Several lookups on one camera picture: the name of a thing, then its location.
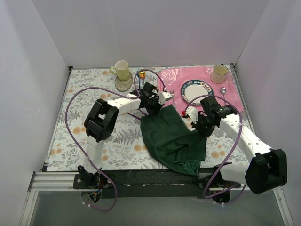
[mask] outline plate rim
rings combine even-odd
[[[187,81],[187,82],[185,82],[182,86],[181,86],[181,97],[182,97],[182,99],[186,102],[186,103],[189,103],[190,101],[188,100],[188,98],[185,96],[185,90],[187,89],[187,87],[189,87],[189,86],[191,86],[191,85],[194,85],[193,83],[192,84],[188,84],[186,87],[184,87],[183,88],[183,86],[184,85],[186,85],[188,82],[194,82],[194,81],[199,81],[199,82],[204,82],[204,83],[206,83],[210,88],[211,88],[211,91],[210,92],[208,92],[208,94],[209,95],[213,95],[214,94],[214,92],[213,92],[213,88],[212,88],[212,86],[210,86],[209,84],[208,84],[208,82],[205,82],[205,81],[203,81],[203,80],[199,80],[199,79],[192,79],[192,80],[189,80],[189,81]],[[201,103],[191,103],[191,105],[192,106],[201,106]]]

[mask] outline silver fork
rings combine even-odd
[[[175,103],[174,103],[174,91],[173,90],[170,91],[170,95],[171,95],[171,98],[173,100],[173,106],[175,107]]]

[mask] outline folded cloth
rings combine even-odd
[[[176,172],[196,176],[205,160],[206,137],[190,131],[173,106],[141,118],[143,141],[150,155]]]

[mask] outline cup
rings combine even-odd
[[[214,83],[222,83],[228,74],[228,68],[224,64],[216,65],[213,68],[210,79]]]
[[[126,81],[129,76],[129,71],[128,71],[128,62],[125,60],[119,60],[116,64],[115,67],[111,67],[110,71],[117,75],[118,78],[122,81]]]

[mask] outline plate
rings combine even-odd
[[[207,82],[202,80],[190,80],[185,82],[181,87],[181,96],[187,103],[194,98],[205,94],[213,95],[213,89]],[[204,98],[205,97],[201,97],[194,100],[191,105],[201,106],[200,101]]]

